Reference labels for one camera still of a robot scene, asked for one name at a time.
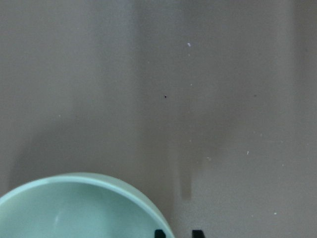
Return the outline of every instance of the gray surface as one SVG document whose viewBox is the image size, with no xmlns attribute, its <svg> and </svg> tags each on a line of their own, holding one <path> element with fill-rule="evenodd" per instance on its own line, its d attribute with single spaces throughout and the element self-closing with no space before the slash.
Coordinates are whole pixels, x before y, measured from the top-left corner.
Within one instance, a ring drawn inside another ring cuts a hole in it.
<svg viewBox="0 0 317 238">
<path fill-rule="evenodd" d="M 316 237 L 316 1 L 2 0 L 0 32 L 0 194 L 96 172 L 178 237 Z"/>
</svg>

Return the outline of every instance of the gray table surface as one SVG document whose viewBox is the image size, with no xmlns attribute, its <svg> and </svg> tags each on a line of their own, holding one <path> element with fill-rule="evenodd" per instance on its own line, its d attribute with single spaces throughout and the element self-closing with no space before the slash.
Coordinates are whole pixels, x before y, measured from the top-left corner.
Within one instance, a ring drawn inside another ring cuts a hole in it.
<svg viewBox="0 0 317 238">
<path fill-rule="evenodd" d="M 315 238 L 317 1 L 0 1 L 0 195 L 95 172 L 175 235 Z"/>
</svg>

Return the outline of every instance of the light green bowl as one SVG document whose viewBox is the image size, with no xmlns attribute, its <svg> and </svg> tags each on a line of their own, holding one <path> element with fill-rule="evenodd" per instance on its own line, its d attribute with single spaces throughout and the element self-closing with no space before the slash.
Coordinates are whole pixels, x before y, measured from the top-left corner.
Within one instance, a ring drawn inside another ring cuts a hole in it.
<svg viewBox="0 0 317 238">
<path fill-rule="evenodd" d="M 105 175 L 42 178 L 0 198 L 1 238 L 153 238 L 157 229 L 174 238 L 144 194 Z"/>
</svg>

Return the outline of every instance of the bowl rim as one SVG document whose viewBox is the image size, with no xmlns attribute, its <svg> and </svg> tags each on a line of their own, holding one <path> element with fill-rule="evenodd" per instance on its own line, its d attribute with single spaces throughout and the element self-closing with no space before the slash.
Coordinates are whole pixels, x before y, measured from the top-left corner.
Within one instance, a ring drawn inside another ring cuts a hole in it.
<svg viewBox="0 0 317 238">
<path fill-rule="evenodd" d="M 28 183 L 25 183 L 13 190 L 9 191 L 2 197 L 0 197 L 0 209 L 1 206 L 5 205 L 5 202 L 9 199 L 17 196 L 18 194 L 27 191 L 31 188 L 39 187 L 45 184 L 51 183 L 59 183 L 59 182 L 77 182 L 77 183 L 85 183 L 94 186 L 103 187 L 105 189 L 109 189 L 113 192 L 118 193 L 131 200 L 135 204 L 137 204 L 140 208 L 142 208 L 147 214 L 149 214 L 160 226 L 159 229 L 162 229 L 167 238 L 175 238 L 173 232 L 168 225 L 165 217 L 160 212 L 160 210 L 147 198 L 141 191 L 133 187 L 132 185 L 111 176 L 106 176 L 102 174 L 95 173 L 68 173 L 55 175 L 46 178 L 40 178 Z"/>
</svg>

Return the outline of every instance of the bowl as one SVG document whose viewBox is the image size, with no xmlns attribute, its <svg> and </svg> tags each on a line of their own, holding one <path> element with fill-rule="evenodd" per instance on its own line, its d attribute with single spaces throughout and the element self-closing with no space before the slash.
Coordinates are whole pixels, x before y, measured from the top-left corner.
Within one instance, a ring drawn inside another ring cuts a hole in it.
<svg viewBox="0 0 317 238">
<path fill-rule="evenodd" d="M 38 179 L 0 198 L 1 238 L 175 238 L 158 208 L 131 185 L 105 175 Z"/>
</svg>

